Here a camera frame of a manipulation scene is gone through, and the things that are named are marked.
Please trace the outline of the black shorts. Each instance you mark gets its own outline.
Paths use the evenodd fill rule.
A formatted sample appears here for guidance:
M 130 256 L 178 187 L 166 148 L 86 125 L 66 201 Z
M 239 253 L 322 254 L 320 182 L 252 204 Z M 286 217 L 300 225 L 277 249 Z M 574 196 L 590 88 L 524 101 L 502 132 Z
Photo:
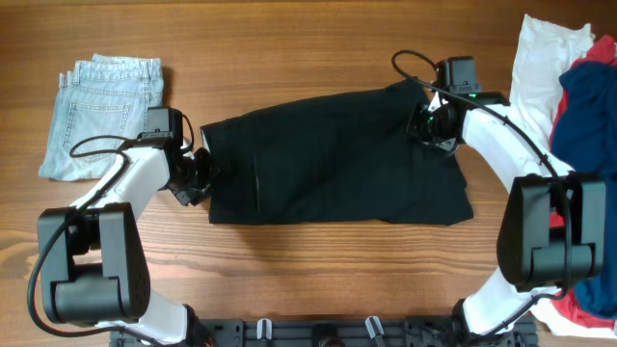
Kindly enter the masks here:
M 221 168 L 213 224 L 290 225 L 381 220 L 450 226 L 470 220 L 454 157 L 405 128 L 427 100 L 410 81 L 308 98 L 201 128 Z

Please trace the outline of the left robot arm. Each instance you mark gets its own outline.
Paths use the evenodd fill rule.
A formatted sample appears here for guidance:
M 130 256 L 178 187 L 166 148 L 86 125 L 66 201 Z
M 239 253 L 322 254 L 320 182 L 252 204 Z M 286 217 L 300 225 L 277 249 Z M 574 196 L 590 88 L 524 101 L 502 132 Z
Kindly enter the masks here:
M 148 109 L 144 132 L 121 138 L 116 162 L 81 199 L 44 210 L 27 309 L 42 331 L 64 338 L 129 335 L 150 346 L 212 346 L 213 334 L 187 305 L 151 287 L 137 221 L 151 198 L 170 191 L 183 205 L 208 199 L 220 170 L 183 131 L 187 116 Z

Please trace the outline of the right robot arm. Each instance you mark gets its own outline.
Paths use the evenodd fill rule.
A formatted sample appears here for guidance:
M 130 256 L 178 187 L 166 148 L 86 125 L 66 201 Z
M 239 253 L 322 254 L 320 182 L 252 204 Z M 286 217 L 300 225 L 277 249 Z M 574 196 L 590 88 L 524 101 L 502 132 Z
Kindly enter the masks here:
M 460 300 L 448 332 L 460 346 L 488 345 L 511 334 L 541 302 L 561 301 L 604 262 L 605 184 L 578 173 L 535 142 L 498 109 L 501 93 L 485 93 L 469 56 L 431 62 L 434 98 L 406 126 L 412 141 L 446 156 L 466 144 L 478 152 L 509 198 L 496 242 L 497 268 Z

